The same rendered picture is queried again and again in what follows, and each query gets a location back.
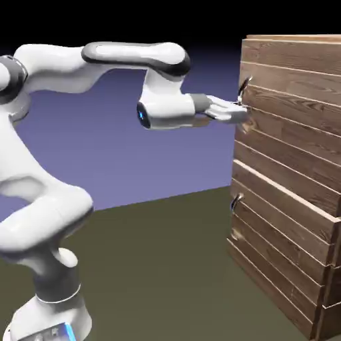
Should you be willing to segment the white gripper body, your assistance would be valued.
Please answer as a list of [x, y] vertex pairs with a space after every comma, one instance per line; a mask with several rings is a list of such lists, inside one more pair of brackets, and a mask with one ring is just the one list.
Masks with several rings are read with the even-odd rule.
[[225, 101], [212, 95], [207, 95], [207, 98], [209, 107], [204, 113], [211, 119], [226, 124], [241, 124], [250, 118], [247, 106], [240, 101]]

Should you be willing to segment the brown wooden cabinet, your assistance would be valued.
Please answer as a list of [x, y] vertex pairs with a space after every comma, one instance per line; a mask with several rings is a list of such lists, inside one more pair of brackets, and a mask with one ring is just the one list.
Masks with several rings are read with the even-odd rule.
[[341, 337], [341, 34], [249, 35], [234, 261], [310, 341]]

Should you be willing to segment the large wooden cabinet door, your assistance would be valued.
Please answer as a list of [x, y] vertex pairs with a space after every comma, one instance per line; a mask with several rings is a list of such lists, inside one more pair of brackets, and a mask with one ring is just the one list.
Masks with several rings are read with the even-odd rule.
[[240, 80], [255, 135], [280, 141], [274, 158], [315, 180], [300, 195], [341, 215], [341, 35], [249, 35]]

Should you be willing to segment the small wooden cabinet door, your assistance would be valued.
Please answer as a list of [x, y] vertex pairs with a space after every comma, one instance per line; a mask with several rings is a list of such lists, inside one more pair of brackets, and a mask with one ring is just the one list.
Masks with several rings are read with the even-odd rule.
[[242, 239], [228, 249], [243, 270], [311, 341], [341, 337], [341, 218], [300, 195], [321, 186], [266, 161], [267, 174], [241, 159], [232, 166], [232, 214]]

